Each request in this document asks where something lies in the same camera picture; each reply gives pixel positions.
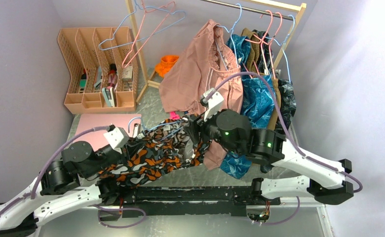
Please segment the orange camouflage shorts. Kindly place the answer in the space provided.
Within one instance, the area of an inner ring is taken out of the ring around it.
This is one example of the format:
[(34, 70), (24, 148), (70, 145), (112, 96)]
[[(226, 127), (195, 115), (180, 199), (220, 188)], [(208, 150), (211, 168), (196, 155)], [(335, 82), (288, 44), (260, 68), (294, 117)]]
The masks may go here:
[(116, 166), (99, 172), (99, 179), (113, 178), (119, 186), (134, 188), (158, 180), (175, 170), (203, 164), (211, 142), (194, 145), (184, 131), (182, 121), (159, 128), (145, 138), (133, 138), (128, 143), (143, 143), (142, 149), (129, 161), (128, 166)]

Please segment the light blue wire hanger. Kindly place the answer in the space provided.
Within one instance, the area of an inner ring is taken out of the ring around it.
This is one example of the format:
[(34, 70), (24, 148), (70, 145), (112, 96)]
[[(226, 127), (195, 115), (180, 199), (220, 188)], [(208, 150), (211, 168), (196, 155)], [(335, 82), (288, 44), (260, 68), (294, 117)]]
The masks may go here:
[(131, 124), (135, 121), (135, 120), (139, 120), (140, 121), (140, 129), (139, 130), (139, 133), (136, 135), (136, 138), (145, 138), (147, 135), (149, 135), (151, 132), (154, 132), (156, 131), (157, 129), (159, 128), (163, 128), (163, 127), (166, 127), (166, 126), (170, 126), (170, 125), (173, 125), (173, 124), (179, 124), (183, 121), (182, 118), (178, 118), (178, 119), (173, 119), (172, 121), (170, 122), (163, 122), (163, 123), (160, 123), (150, 129), (147, 129), (144, 125), (143, 125), (143, 118), (141, 116), (137, 116), (137, 117), (134, 117), (132, 118), (129, 122), (128, 122), (128, 125), (127, 125), (127, 131), (130, 132), (132, 129), (131, 129)]

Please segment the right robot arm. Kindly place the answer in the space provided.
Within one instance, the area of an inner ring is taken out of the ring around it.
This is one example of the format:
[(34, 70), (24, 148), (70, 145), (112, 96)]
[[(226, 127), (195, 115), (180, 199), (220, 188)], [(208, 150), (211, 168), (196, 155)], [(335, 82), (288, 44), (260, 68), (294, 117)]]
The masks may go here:
[(184, 116), (182, 121), (195, 144), (214, 141), (226, 152), (244, 156), (254, 164), (282, 167), (299, 174), (254, 181), (249, 192), (254, 204), (267, 199), (310, 197), (322, 204), (338, 205), (354, 196), (353, 184), (346, 180), (352, 169), (348, 159), (330, 161), (300, 149), (280, 133), (252, 128), (248, 117), (228, 109), (211, 118), (192, 115)]

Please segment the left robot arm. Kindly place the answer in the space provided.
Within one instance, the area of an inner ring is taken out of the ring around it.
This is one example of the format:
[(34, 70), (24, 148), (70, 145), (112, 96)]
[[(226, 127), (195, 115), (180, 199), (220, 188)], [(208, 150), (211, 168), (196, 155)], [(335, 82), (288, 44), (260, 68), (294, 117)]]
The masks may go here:
[(112, 168), (128, 167), (142, 144), (129, 141), (120, 148), (106, 145), (93, 150), (77, 141), (60, 151), (60, 159), (20, 194), (0, 203), (0, 237), (28, 237), (51, 220), (92, 205), (114, 205), (122, 196)]

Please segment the blue leaf print shorts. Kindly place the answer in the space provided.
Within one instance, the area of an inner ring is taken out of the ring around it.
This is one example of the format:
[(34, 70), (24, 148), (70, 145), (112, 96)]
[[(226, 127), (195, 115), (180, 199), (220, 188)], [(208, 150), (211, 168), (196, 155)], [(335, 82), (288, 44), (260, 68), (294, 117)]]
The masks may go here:
[[(236, 57), (242, 72), (254, 72), (267, 81), (273, 88), (270, 76), (265, 76), (265, 67), (252, 69), (257, 66), (257, 60), (251, 59), (252, 46), (260, 49), (258, 44), (247, 41), (246, 36), (232, 35), (227, 46), (236, 51)], [(241, 115), (249, 118), (253, 128), (267, 128), (270, 117), (274, 111), (274, 98), (269, 93), (267, 86), (259, 78), (249, 75), (241, 77), (243, 86), (243, 102), (240, 110)], [(220, 165), (220, 169), (235, 179), (241, 179), (249, 170), (252, 162), (245, 156), (228, 153)]]

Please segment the pink hanging shorts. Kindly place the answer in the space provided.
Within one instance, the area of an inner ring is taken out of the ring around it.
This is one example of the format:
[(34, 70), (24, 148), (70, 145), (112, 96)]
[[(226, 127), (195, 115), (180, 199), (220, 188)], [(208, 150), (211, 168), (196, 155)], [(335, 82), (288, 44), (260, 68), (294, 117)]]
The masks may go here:
[[(224, 79), (240, 72), (236, 55), (224, 43), (224, 30), (218, 25), (214, 20), (208, 20), (164, 75), (159, 94), (165, 112), (203, 113), (205, 108), (199, 102), (200, 97)], [(241, 77), (232, 78), (218, 92), (224, 98), (221, 109), (240, 113), (243, 101)], [(219, 144), (212, 142), (205, 153), (204, 165), (209, 170), (219, 167), (226, 154)]]

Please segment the brown hanging shorts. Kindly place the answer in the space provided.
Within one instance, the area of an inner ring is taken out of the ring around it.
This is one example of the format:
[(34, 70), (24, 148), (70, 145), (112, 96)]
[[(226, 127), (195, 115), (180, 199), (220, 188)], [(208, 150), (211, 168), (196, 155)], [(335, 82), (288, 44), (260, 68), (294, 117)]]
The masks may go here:
[[(256, 46), (252, 46), (252, 49), (251, 49), (251, 59), (256, 59), (257, 60), (257, 66), (252, 66), (251, 68), (252, 69), (256, 69), (256, 68), (259, 68), (261, 69), (262, 66), (265, 67), (265, 72), (264, 72), (264, 75), (265, 76), (270, 76), (269, 75), (269, 69), (267, 68), (267, 64), (266, 64), (266, 61), (265, 60), (260, 60), (260, 52), (261, 52), (261, 49), (263, 49), (263, 43), (264, 43), (264, 39), (261, 39), (261, 38), (258, 38), (256, 36), (254, 36), (254, 33), (252, 30), (248, 29), (248, 28), (244, 28), (242, 30), (242, 33), (241, 33), (242, 36), (246, 36), (247, 37), (247, 41), (251, 42), (251, 43), (254, 43), (254, 44), (258, 44), (260, 46), (260, 49), (257, 49)], [(276, 119), (278, 118), (278, 113), (276, 112), (276, 109), (275, 109), (275, 93), (273, 91), (273, 88), (270, 88), (269, 84), (265, 84), (269, 90), (269, 93), (271, 94), (271, 96), (274, 98), (274, 111), (270, 117), (270, 120), (269, 120), (269, 123), (268, 123), (268, 129), (270, 130), (274, 130), (275, 129), (275, 126), (276, 126)]]

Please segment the dark leaf print shorts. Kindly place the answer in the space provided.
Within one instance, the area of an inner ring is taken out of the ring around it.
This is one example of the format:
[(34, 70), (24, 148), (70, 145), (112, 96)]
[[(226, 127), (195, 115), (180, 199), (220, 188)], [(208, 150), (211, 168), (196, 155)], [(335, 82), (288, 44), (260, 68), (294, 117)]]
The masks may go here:
[(254, 36), (264, 39), (263, 49), (260, 52), (260, 60), (265, 60), (269, 75), (272, 77), (273, 91), (275, 93), (275, 101), (280, 106), (280, 112), (286, 126), (289, 129), (292, 118), (295, 115), (297, 104), (294, 95), (294, 89), (290, 80), (282, 80), (275, 72), (274, 59), (272, 50), (269, 46), (271, 37), (265, 31), (253, 30)]

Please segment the pink mat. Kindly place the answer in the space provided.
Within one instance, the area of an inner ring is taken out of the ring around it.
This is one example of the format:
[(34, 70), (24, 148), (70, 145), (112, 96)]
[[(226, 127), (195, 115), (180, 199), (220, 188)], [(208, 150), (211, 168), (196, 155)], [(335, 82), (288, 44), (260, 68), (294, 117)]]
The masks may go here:
[[(93, 127), (115, 125), (124, 128), (124, 130), (132, 137), (135, 124), (141, 124), (140, 114), (82, 114), (77, 121), (75, 135), (89, 130)], [(105, 130), (91, 132), (85, 134), (76, 140), (88, 142), (94, 151), (108, 144), (104, 137)]]

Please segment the pink clip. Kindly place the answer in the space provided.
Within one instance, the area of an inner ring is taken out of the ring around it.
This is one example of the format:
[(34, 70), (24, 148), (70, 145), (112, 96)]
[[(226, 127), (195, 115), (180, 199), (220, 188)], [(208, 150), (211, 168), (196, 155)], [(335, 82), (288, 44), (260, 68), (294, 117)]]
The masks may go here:
[(171, 120), (179, 120), (179, 119), (181, 119), (181, 117), (176, 112), (170, 112), (169, 113), (169, 118)]

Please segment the orange knitted object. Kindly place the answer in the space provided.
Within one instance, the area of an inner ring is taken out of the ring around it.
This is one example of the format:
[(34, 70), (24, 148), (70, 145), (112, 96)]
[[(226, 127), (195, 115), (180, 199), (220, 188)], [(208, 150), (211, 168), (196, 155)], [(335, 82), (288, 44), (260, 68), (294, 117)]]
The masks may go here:
[(165, 55), (161, 58), (160, 62), (156, 64), (154, 69), (160, 77), (164, 77), (164, 75), (175, 65), (178, 59), (178, 55)]

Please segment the peach desk organizer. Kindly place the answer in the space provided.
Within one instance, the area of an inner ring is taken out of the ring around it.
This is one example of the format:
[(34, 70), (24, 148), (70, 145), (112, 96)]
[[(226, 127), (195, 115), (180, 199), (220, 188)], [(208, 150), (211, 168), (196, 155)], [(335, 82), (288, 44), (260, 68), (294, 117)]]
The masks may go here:
[(136, 110), (139, 66), (129, 27), (62, 28), (57, 42), (70, 73), (64, 105), (74, 115)]

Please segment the wooden clothes rack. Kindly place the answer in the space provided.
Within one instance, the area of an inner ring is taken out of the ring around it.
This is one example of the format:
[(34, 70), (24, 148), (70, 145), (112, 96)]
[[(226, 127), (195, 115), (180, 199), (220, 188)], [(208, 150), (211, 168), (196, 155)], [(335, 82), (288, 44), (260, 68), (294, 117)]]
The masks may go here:
[[(143, 45), (149, 44), (151, 37), (160, 32), (168, 33), (170, 42), (181, 39), (181, 36), (171, 33), (168, 27), (164, 26), (166, 21), (180, 11), (176, 9), (174, 1), (169, 1), (160, 7), (138, 5), (134, 0), (128, 0), (126, 3), (129, 13), (125, 19), (131, 20), (135, 38), (123, 44), (129, 47), (129, 51), (119, 65), (126, 68), (130, 64), (140, 62), (143, 75), (147, 77), (148, 69), (143, 59)], [(147, 37), (141, 38), (139, 35), (141, 28), (137, 26), (135, 18), (138, 11), (143, 12), (143, 20), (149, 19), (155, 11), (164, 13), (153, 32)], [(186, 50), (180, 55), (167, 74), (167, 79), (162, 83), (145, 80), (145, 86), (168, 89), (166, 95), (171, 96), (171, 102), (175, 102), (176, 105), (172, 107), (170, 103), (164, 103), (167, 112), (189, 110), (190, 105), (199, 102), (203, 92), (217, 84), (217, 79), (240, 72), (242, 63), (237, 61), (239, 48), (230, 49), (225, 45), (225, 30), (227, 30), (225, 26), (212, 19), (207, 20), (191, 40), (191, 50)]]

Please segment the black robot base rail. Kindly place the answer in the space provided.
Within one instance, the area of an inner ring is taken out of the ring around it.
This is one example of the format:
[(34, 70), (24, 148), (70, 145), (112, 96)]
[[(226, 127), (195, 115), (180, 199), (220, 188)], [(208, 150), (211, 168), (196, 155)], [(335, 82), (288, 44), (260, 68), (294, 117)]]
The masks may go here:
[(123, 208), (122, 216), (131, 218), (175, 215), (247, 216), (250, 207), (280, 205), (280, 198), (266, 199), (250, 186), (213, 187), (100, 187), (100, 203)]

